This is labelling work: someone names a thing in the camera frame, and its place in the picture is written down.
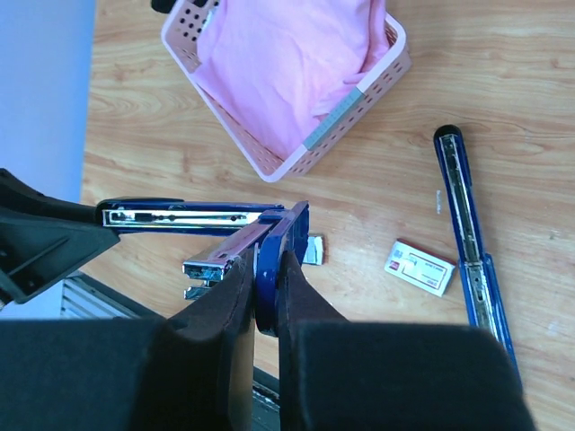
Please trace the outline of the red staple box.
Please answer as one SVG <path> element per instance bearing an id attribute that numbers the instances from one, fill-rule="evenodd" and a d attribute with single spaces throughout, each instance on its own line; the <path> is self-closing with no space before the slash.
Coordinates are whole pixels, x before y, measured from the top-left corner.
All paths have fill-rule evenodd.
<path id="1" fill-rule="evenodd" d="M 397 239 L 386 260 L 385 271 L 421 290 L 441 297 L 456 272 L 456 264 L 403 239 Z"/>

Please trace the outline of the silver staple strips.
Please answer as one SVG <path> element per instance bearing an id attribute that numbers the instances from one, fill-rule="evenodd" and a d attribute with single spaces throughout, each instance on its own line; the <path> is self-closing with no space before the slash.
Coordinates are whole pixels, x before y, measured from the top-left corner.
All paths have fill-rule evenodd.
<path id="1" fill-rule="evenodd" d="M 323 235 L 310 234 L 303 263 L 312 266 L 322 266 L 326 258 L 326 240 Z"/>

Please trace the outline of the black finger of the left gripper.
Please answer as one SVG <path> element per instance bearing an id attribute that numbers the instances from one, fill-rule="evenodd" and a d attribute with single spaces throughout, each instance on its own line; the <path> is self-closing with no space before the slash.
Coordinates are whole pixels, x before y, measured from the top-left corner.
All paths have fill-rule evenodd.
<path id="1" fill-rule="evenodd" d="M 119 243 L 95 208 L 51 198 L 1 170 L 1 304 L 27 303 Z"/>

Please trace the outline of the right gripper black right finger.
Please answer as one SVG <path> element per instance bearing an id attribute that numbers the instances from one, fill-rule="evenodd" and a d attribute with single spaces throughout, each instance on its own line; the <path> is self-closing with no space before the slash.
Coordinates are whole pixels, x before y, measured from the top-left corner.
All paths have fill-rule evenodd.
<path id="1" fill-rule="evenodd" d="M 507 353 L 465 325 L 349 321 L 281 262 L 280 424 L 285 430 L 532 430 Z"/>

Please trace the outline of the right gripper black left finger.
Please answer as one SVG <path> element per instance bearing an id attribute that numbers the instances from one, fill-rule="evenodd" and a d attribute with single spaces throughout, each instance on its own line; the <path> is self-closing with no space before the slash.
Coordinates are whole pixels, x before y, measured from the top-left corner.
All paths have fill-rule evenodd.
<path id="1" fill-rule="evenodd" d="M 171 319 L 4 320 L 4 430 L 248 430 L 252 256 Z"/>

